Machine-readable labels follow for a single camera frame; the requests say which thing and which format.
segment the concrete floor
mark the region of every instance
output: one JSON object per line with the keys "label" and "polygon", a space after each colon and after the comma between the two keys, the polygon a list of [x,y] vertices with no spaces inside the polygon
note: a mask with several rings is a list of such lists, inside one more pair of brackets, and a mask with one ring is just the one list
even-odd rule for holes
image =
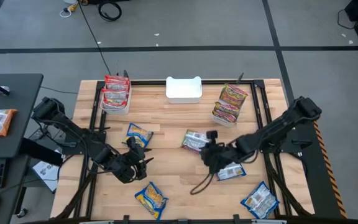
{"label": "concrete floor", "polygon": [[[336,24],[350,0],[268,0],[281,46],[358,46],[353,30]],[[120,2],[117,22],[102,20],[94,6],[84,7],[102,47],[273,46],[262,0],[132,0]],[[96,47],[79,9],[70,18],[58,13],[62,0],[5,0],[0,9],[0,49]],[[341,22],[350,26],[345,14]],[[358,51],[285,51],[294,96],[308,96],[323,110],[319,121],[344,206],[358,218]],[[274,48],[259,50],[145,51],[103,53],[113,73],[132,78],[282,78]],[[43,86],[77,91],[80,80],[102,79],[107,70],[99,53],[0,54],[0,73],[42,73]],[[58,98],[71,116],[76,95],[41,89]],[[30,123],[26,136],[36,130]],[[53,195],[27,190],[27,217],[46,219]]]}

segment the yellow and black tape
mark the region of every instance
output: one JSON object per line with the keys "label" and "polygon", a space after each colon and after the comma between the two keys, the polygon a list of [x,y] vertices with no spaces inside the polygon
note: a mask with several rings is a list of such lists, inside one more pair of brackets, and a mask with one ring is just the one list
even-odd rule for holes
{"label": "yellow and black tape", "polygon": [[326,150],[326,147],[324,145],[324,142],[323,142],[323,137],[321,136],[321,132],[320,132],[320,130],[318,128],[317,122],[314,121],[313,124],[314,124],[314,128],[316,130],[317,139],[319,141],[321,152],[323,153],[323,158],[324,158],[324,160],[326,162],[328,175],[329,175],[329,178],[331,180],[331,184],[333,186],[333,190],[334,190],[334,194],[335,194],[335,197],[336,197],[336,200],[337,200],[337,203],[338,203],[339,211],[341,212],[341,215],[344,218],[347,218],[347,215],[346,215],[346,212],[345,212],[345,207],[343,206],[343,203],[342,203],[341,194],[339,193],[338,186],[337,186],[337,183],[336,183],[335,178],[334,178],[333,169],[332,169],[331,163],[330,163],[330,161],[328,159],[328,154],[327,154],[327,150]]}

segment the wooden tabletop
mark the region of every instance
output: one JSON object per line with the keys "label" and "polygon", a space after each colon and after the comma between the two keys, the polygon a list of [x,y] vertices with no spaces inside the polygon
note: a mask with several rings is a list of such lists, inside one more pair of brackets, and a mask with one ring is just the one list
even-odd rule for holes
{"label": "wooden tabletop", "polygon": [[[73,122],[82,128],[89,127],[96,83],[96,80],[81,82]],[[267,183],[263,155],[259,155],[253,164],[244,164],[247,173],[245,177],[224,181],[216,181],[215,177],[204,192],[194,196],[189,194],[190,190],[208,174],[208,168],[203,165],[199,155],[180,148],[187,129],[199,132],[216,129],[218,140],[222,142],[229,142],[241,134],[257,130],[250,85],[239,85],[239,88],[249,96],[233,128],[226,128],[211,120],[211,111],[222,87],[223,85],[203,85],[200,103],[172,105],[165,97],[165,86],[133,86],[129,114],[106,117],[106,127],[111,127],[107,130],[106,143],[121,152],[126,152],[127,148],[121,142],[126,136],[129,123],[135,123],[154,132],[148,146],[153,150],[146,153],[146,159],[154,157],[154,160],[147,164],[147,178],[130,184],[122,184],[112,174],[98,175],[93,220],[122,220],[124,215],[130,215],[131,220],[153,219],[134,197],[149,181],[154,182],[164,196],[169,198],[162,220],[232,219],[234,214],[239,214],[240,218],[254,218],[240,201],[261,181]],[[266,79],[265,87],[272,118],[275,119],[287,108],[283,88],[279,79]],[[260,107],[263,108],[259,90],[257,94]],[[101,110],[98,112],[96,124],[99,124]],[[286,154],[282,154],[281,159],[287,187],[307,211],[314,213],[302,163]],[[78,187],[82,161],[82,156],[74,156],[62,167],[51,217],[58,215],[74,195]],[[276,190],[278,200],[282,202],[280,189],[276,187]],[[81,214],[85,214],[86,199],[83,199],[85,203]],[[281,213],[284,214],[283,203],[279,206]]]}

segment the black cable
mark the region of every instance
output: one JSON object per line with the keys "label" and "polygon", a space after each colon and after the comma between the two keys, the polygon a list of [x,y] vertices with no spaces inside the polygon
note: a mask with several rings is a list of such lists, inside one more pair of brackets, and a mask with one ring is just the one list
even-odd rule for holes
{"label": "black cable", "polygon": [[243,164],[251,164],[256,161],[256,159],[258,158],[258,155],[259,155],[259,149],[255,150],[254,155],[253,155],[254,158],[251,161],[244,161],[242,163]]}
{"label": "black cable", "polygon": [[60,165],[59,169],[57,170],[57,181],[59,181],[59,178],[60,178],[60,169],[62,168],[63,164],[64,164],[65,162],[67,162],[67,160],[71,159],[73,156],[74,156],[74,155],[68,156],[67,159],[65,159],[65,160],[62,162],[62,164]]}
{"label": "black cable", "polygon": [[[42,181],[56,181],[57,179],[55,179],[55,180],[50,180],[50,179],[45,179],[45,180],[43,180],[43,179],[29,180],[29,181],[24,182],[23,184],[28,184],[28,183],[31,183],[31,182],[41,181],[41,180],[42,180]],[[11,190],[12,188],[17,187],[17,186],[20,186],[20,185],[22,185],[22,184],[16,184],[16,185],[13,185],[13,186],[10,186],[10,187],[4,189],[3,191],[0,192],[0,195],[1,195],[2,193],[6,192],[7,190]]]}
{"label": "black cable", "polygon": [[68,94],[78,94],[76,92],[67,92],[67,91],[60,91],[60,90],[54,90],[53,88],[49,88],[49,87],[44,87],[44,86],[41,86],[41,88],[44,88],[44,89],[47,89],[47,90],[52,90],[52,91],[55,91],[55,92],[58,92],[58,93],[68,93]]}
{"label": "black cable", "polygon": [[[118,9],[118,12],[119,12],[118,16],[110,17],[109,14],[103,12],[102,7],[105,4],[112,4],[114,7],[116,7]],[[102,19],[104,19],[105,21],[109,21],[109,22],[116,21],[122,15],[121,7],[119,7],[119,5],[117,3],[115,3],[114,1],[112,1],[112,0],[107,0],[107,1],[103,1],[102,3],[100,3],[99,6],[98,6],[98,11],[99,11],[99,15],[102,17]]]}
{"label": "black cable", "polygon": [[[201,186],[201,184],[203,184],[209,177],[209,181],[208,183],[202,188],[202,189],[199,189],[198,191],[195,192],[195,190]],[[190,191],[190,194],[191,195],[196,195],[198,193],[201,193],[203,190],[205,190],[211,183],[212,181],[212,178],[214,177],[214,174],[208,174],[205,179],[203,181],[201,181],[201,183],[199,183],[196,187],[194,187],[191,191]]]}
{"label": "black cable", "polygon": [[346,26],[344,26],[344,25],[342,25],[342,24],[339,23],[339,13],[341,13],[342,11],[345,11],[345,9],[339,10],[339,12],[338,12],[338,18],[337,18],[337,21],[336,21],[336,22],[338,23],[338,25],[340,25],[341,27],[343,27],[343,28],[345,28],[345,29],[349,29],[349,30],[354,29],[354,28],[358,25],[358,21],[354,24],[353,27],[346,27]]}
{"label": "black cable", "polygon": [[91,26],[90,26],[90,24],[88,23],[88,20],[86,19],[84,10],[82,10],[82,5],[81,5],[81,4],[78,4],[78,5],[80,6],[82,15],[84,16],[84,19],[85,19],[85,22],[86,22],[86,25],[88,26],[89,31],[90,31],[91,34],[92,34],[93,40],[94,40],[96,46],[98,46],[98,50],[99,50],[100,56],[101,56],[102,59],[103,59],[103,63],[104,63],[104,65],[106,66],[107,71],[109,72],[109,75],[111,75],[110,69],[109,69],[109,67],[107,66],[107,63],[106,63],[106,61],[105,61],[105,59],[104,59],[104,57],[103,57],[103,53],[102,53],[102,50],[101,50],[100,47],[99,47],[98,41],[96,40],[96,37],[95,37],[94,34],[93,34],[93,31],[92,31],[92,29],[91,29]]}

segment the white paper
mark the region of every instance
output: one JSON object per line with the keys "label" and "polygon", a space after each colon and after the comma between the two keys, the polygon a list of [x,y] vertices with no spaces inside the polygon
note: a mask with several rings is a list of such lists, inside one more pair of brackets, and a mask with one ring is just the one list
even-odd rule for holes
{"label": "white paper", "polygon": [[47,162],[40,161],[35,166],[32,167],[33,170],[38,174],[38,176],[44,181],[46,186],[53,192],[57,188],[57,171],[58,166],[51,165]]}

